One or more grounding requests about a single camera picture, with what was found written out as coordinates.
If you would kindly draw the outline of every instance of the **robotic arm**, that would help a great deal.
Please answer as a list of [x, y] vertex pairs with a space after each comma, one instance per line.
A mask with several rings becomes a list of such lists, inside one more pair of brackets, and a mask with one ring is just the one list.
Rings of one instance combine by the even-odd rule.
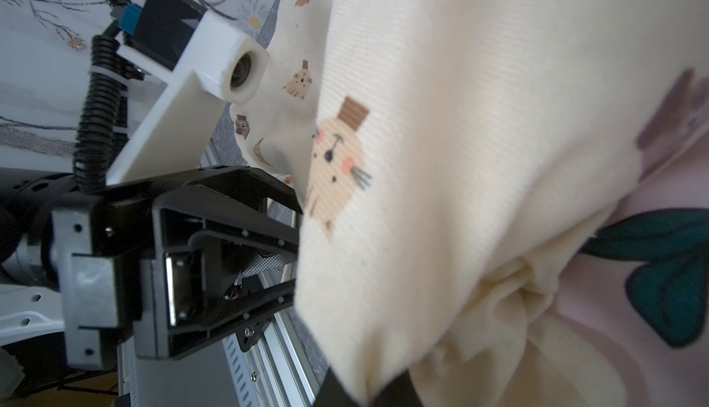
[[143, 358], [180, 358], [232, 332], [248, 350], [267, 318], [293, 303], [293, 280], [263, 289], [249, 278], [297, 258], [298, 231], [267, 217], [267, 199], [301, 209], [261, 170], [195, 169], [226, 102], [254, 95], [268, 54], [191, 0], [146, 0], [112, 15], [128, 35], [117, 53], [157, 84], [92, 71], [127, 85], [129, 104], [150, 111], [105, 188], [0, 170], [2, 271], [61, 291], [71, 367], [115, 367], [130, 335]]

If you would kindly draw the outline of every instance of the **cloth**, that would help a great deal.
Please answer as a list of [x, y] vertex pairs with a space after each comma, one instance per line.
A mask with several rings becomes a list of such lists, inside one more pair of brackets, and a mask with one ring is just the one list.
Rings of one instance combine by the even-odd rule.
[[617, 201], [705, 132], [706, 5], [281, 0], [237, 143], [293, 175], [296, 307], [356, 401], [409, 368], [427, 406], [624, 404], [545, 310]]
[[[702, 245], [709, 237], [707, 181], [709, 135], [704, 135], [679, 160], [623, 199], [606, 222], [603, 231], [633, 221], [639, 224], [641, 235], [636, 233], [634, 238], [640, 243], [633, 245], [633, 250], [640, 253], [639, 258], [628, 260], [606, 255], [601, 259], [578, 254], [562, 272], [559, 292], [550, 311], [616, 367], [626, 387], [628, 407], [703, 407], [709, 398], [705, 370], [709, 366], [705, 269], [696, 270], [689, 264], [680, 273], [677, 269], [657, 273], [664, 265], [685, 262], [685, 252], [699, 252], [700, 260], [705, 264], [709, 261]], [[662, 225], [678, 237], [664, 236], [667, 232], [650, 233], [649, 228], [642, 226], [643, 221], [647, 221], [644, 218], [662, 216], [663, 212], [667, 215], [661, 219]], [[700, 225], [687, 224], [685, 220], [678, 229], [669, 212], [677, 212], [675, 216], [680, 212], [701, 212], [704, 217]], [[643, 252], [644, 243], [653, 244], [652, 253], [662, 250], [658, 248], [662, 240], [671, 241], [672, 248], [669, 254], [661, 255], [660, 260], [649, 257], [646, 250]], [[623, 252], [623, 240], [617, 238], [616, 242], [613, 247]], [[671, 329], [654, 322], [649, 315], [651, 299], [648, 301], [639, 297], [643, 294], [628, 291], [635, 288], [628, 286], [629, 283], [648, 273], [654, 273], [661, 284], [679, 283], [667, 286], [669, 290], [663, 292], [661, 302], [669, 308]], [[702, 298], [703, 310], [694, 310], [699, 309], [692, 304], [696, 297]]]

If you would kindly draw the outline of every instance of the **pink fabric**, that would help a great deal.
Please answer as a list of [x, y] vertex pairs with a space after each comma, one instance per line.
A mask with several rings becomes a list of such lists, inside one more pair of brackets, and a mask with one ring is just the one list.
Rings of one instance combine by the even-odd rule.
[[[608, 223], [671, 207], [709, 208], [709, 135], [624, 199]], [[709, 405], [709, 334], [683, 349], [662, 341], [625, 296], [625, 279], [640, 265], [577, 255], [551, 311], [616, 367], [629, 407]]]

